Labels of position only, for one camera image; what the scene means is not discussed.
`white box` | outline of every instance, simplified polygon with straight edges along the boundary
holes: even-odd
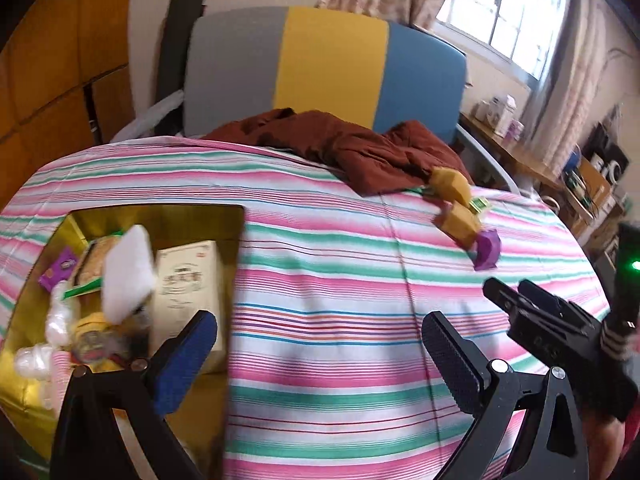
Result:
[[[216,316],[218,337],[200,373],[224,367],[225,319],[222,297],[223,268],[211,240],[158,251],[158,282],[151,308],[150,352],[180,333],[199,310]]]

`window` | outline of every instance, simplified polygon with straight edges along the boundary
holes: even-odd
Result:
[[[446,0],[437,19],[539,79],[564,9],[562,0]]]

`metal screw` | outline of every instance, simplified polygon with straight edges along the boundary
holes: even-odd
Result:
[[[551,368],[551,373],[554,375],[556,379],[564,379],[566,377],[566,373],[559,366],[554,366]]]
[[[503,374],[509,369],[509,365],[502,359],[494,359],[493,361],[491,361],[491,368],[494,369],[494,372]]]
[[[74,370],[74,377],[82,377],[86,375],[87,368],[86,366],[79,366]]]
[[[142,372],[143,370],[146,370],[146,359],[135,359],[131,363],[131,369],[134,372]]]

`gold box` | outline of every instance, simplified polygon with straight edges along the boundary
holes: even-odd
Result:
[[[69,213],[31,269],[15,305],[0,352],[2,409],[24,439],[47,460],[51,454],[56,418],[53,412],[44,410],[40,405],[38,381],[24,379],[14,371],[15,352],[45,340],[44,321],[49,309],[49,293],[40,286],[38,278],[65,246],[81,254],[94,238],[126,231],[134,224],[146,228],[154,254],[161,249],[201,240],[216,242],[224,272],[225,329],[229,329],[238,250],[244,228],[242,206],[145,204],[108,206]],[[228,342],[229,334],[225,335],[225,341]],[[226,384],[226,372],[199,376],[178,411],[166,418],[175,435],[193,451],[198,461],[206,460],[212,446],[222,442]]]

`green packet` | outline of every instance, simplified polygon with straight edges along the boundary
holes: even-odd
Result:
[[[120,241],[122,231],[89,242],[69,278],[70,288],[63,300],[89,294],[102,288],[102,266],[107,253]]]

